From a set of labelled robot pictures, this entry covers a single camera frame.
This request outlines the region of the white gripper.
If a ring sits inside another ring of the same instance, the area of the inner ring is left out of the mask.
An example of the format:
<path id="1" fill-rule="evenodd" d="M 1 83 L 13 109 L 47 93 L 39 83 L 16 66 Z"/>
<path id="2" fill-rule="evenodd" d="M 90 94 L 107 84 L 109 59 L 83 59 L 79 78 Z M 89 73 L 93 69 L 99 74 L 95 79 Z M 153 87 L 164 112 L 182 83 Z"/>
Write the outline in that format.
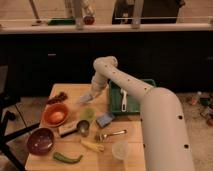
<path id="1" fill-rule="evenodd" d="M 97 98 L 107 86 L 106 78 L 92 77 L 91 92 L 89 92 L 90 100 Z"/>

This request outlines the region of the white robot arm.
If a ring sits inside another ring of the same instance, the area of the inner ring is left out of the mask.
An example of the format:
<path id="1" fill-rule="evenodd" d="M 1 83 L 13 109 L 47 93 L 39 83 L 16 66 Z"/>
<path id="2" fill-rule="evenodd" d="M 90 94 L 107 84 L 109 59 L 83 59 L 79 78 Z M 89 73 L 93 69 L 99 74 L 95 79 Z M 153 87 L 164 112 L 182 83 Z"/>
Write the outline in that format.
<path id="1" fill-rule="evenodd" d="M 147 171 L 195 171 L 182 105 L 170 90 L 120 71 L 114 56 L 94 60 L 90 94 L 98 97 L 108 80 L 140 104 Z"/>

